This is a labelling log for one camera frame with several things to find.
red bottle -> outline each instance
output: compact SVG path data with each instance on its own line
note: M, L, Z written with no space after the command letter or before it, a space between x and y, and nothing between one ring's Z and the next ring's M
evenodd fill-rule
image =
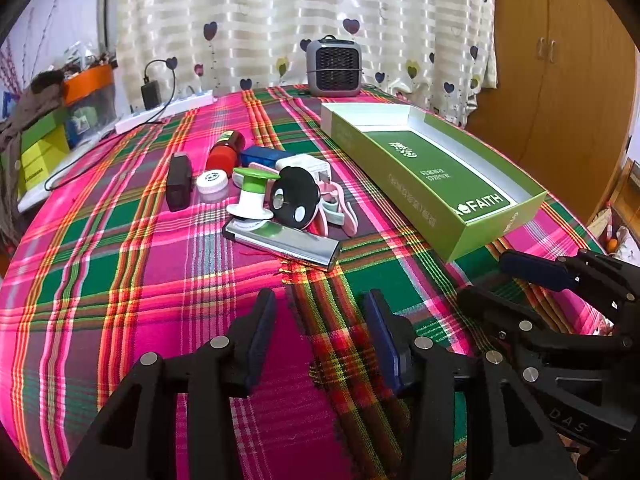
M223 132L207 158L206 170L223 170L231 178L234 168L239 165L240 152L244 150L244 137L240 132Z

heater grille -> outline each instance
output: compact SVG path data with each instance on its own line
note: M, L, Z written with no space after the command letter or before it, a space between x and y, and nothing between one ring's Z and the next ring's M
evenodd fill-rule
M320 90L354 90L360 84L360 53L355 48L321 48L316 70Z

portable heater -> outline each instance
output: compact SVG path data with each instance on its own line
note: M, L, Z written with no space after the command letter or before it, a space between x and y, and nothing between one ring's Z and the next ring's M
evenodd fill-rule
M362 51L355 41L328 35L306 48L306 74L311 95L353 97L362 87Z

yellow box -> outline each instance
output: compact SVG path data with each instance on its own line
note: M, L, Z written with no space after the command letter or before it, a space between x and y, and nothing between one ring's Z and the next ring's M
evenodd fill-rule
M46 180L68 154L65 125L60 124L22 154L18 180L20 195Z

curtain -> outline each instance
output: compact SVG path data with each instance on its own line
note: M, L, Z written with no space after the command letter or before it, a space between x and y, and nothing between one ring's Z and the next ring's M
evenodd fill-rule
M152 59L178 95L306 82L305 49L333 34L362 48L363 82L465 125L497 83L495 0L117 0L117 58L129 101ZM149 68L162 97L172 74Z

